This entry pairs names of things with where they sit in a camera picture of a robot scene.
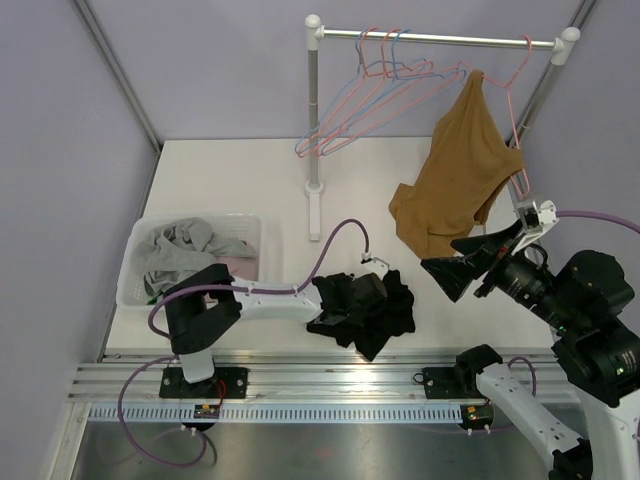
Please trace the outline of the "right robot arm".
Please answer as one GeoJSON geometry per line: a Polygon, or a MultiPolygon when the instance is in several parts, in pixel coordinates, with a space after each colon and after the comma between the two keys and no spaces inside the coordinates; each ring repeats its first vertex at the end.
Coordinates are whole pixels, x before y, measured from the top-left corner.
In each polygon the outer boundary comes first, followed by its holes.
{"type": "Polygon", "coordinates": [[[452,257],[422,267],[447,297],[458,301],[478,280],[477,298],[494,290],[524,307],[558,335],[558,365],[576,389],[588,435],[559,422],[483,344],[459,354],[456,389],[496,405],[545,462],[551,479],[636,479],[639,476],[639,338],[619,319],[635,296],[617,260],[581,250],[557,274],[525,251],[539,250],[540,226],[516,221],[488,235],[452,241],[452,257]]]}

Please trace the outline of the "black tank top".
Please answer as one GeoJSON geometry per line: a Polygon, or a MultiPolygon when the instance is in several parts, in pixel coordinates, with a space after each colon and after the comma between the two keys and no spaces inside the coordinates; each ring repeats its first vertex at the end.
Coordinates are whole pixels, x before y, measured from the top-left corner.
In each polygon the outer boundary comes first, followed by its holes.
{"type": "Polygon", "coordinates": [[[307,323],[306,330],[333,338],[343,348],[354,345],[366,360],[373,361],[390,338],[416,330],[413,317],[415,297],[402,282],[400,272],[390,270],[380,279],[386,287],[387,299],[363,325],[317,325],[312,320],[307,323]]]}

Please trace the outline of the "brown tank top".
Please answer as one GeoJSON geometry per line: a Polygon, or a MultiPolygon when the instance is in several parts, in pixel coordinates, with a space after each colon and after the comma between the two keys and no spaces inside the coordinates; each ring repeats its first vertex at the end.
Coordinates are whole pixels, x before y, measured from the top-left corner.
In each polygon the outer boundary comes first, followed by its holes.
{"type": "Polygon", "coordinates": [[[420,259],[450,257],[451,242],[484,225],[510,178],[524,168],[489,111],[484,74],[472,71],[434,128],[429,155],[412,185],[398,185],[389,204],[397,237],[420,259]]]}

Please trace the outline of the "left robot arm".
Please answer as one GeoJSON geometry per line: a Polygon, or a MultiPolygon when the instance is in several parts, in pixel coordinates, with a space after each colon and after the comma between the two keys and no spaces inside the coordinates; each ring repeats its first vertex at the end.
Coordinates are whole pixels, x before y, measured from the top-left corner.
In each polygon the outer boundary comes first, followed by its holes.
{"type": "Polygon", "coordinates": [[[364,274],[316,276],[302,285],[264,284],[233,277],[214,264],[167,292],[160,305],[171,349],[178,357],[181,386],[195,398],[216,385],[211,346],[241,320],[294,320],[321,327],[359,327],[382,307],[389,266],[378,258],[363,262],[364,274]]]}

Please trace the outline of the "mauve pink tank top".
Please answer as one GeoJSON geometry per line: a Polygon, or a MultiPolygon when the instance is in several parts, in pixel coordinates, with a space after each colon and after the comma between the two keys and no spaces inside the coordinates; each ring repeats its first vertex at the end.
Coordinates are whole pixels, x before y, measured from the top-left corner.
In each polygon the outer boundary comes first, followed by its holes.
{"type": "Polygon", "coordinates": [[[224,264],[233,277],[252,281],[257,281],[259,278],[259,260],[256,258],[220,256],[217,262],[224,264]]]}

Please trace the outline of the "grey tank top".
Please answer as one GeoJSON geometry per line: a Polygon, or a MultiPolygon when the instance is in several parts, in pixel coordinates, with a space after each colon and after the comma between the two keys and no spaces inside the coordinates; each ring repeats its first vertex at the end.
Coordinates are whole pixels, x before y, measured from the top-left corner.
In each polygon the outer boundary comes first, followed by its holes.
{"type": "Polygon", "coordinates": [[[167,290],[206,267],[220,256],[256,258],[245,241],[220,233],[211,223],[185,218],[151,230],[134,245],[131,265],[142,279],[145,294],[160,297],[167,290]]]}

